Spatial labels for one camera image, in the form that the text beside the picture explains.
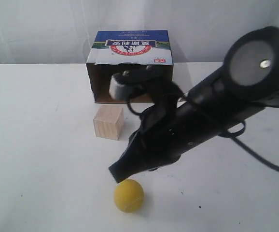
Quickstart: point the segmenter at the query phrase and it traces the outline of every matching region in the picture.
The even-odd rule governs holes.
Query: open box
[[[123,103],[109,95],[111,76],[124,70],[160,65],[165,78],[173,76],[167,30],[99,31],[87,59],[87,70],[96,103]],[[150,102],[146,95],[134,102]]]

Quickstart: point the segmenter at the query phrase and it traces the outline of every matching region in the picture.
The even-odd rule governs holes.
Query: yellow ball
[[[126,213],[138,210],[144,200],[144,190],[135,180],[124,180],[115,189],[114,201],[118,209]]]

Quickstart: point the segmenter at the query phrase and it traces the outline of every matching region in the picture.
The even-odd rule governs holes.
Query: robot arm
[[[142,113],[130,104],[147,93],[154,105]],[[244,132],[228,132],[236,124],[265,107],[279,108],[279,29],[267,27],[241,37],[227,53],[223,66],[182,93],[163,77],[158,66],[125,71],[112,76],[110,94],[124,100],[141,124],[129,138],[119,160],[109,167],[117,183],[129,176],[155,170],[176,162],[181,154],[219,135],[242,143],[236,137]],[[186,102],[177,107],[178,100]],[[239,144],[252,154],[252,150]],[[279,171],[256,154],[256,159]]]

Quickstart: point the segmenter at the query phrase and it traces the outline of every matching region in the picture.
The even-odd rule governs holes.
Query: wooden block
[[[93,119],[97,137],[118,140],[124,125],[122,107],[103,105]]]

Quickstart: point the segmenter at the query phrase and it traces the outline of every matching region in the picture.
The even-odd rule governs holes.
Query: white wall
[[[279,26],[279,0],[0,0],[0,63],[83,63],[98,30],[168,29],[174,61],[221,61]]]

